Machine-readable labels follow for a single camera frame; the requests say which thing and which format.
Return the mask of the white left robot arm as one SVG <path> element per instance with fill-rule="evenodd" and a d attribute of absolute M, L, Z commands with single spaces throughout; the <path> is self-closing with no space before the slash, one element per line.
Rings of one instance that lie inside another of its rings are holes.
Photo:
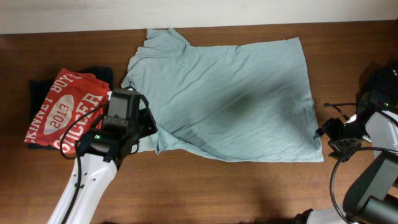
<path fill-rule="evenodd" d="M 102 115 L 75 142 L 77 157 L 70 179 L 49 223 L 89 223 L 124 158 L 136 153 L 139 140 L 157 132 L 149 107 L 121 119 Z"/>

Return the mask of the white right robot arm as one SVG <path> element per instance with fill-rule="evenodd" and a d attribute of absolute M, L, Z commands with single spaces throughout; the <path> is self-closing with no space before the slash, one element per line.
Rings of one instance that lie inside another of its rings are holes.
<path fill-rule="evenodd" d="M 298 214 L 294 223 L 397 223 L 397 197 L 389 194 L 397 187 L 397 109 L 384 107 L 367 120 L 366 131 L 371 147 L 361 147 L 339 158 L 330 178 L 333 207 L 307 210 Z M 343 203 L 338 205 L 334 195 L 335 175 L 339 165 L 359 151 L 379 154 L 352 183 Z"/>

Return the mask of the light blue t-shirt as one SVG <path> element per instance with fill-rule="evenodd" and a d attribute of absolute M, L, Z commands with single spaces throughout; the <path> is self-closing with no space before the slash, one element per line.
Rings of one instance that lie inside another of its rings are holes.
<path fill-rule="evenodd" d="M 122 87 L 149 102 L 157 133 L 143 150 L 184 149 L 225 162 L 321 162 L 321 141 L 299 38 L 192 46 L 149 29 Z"/>

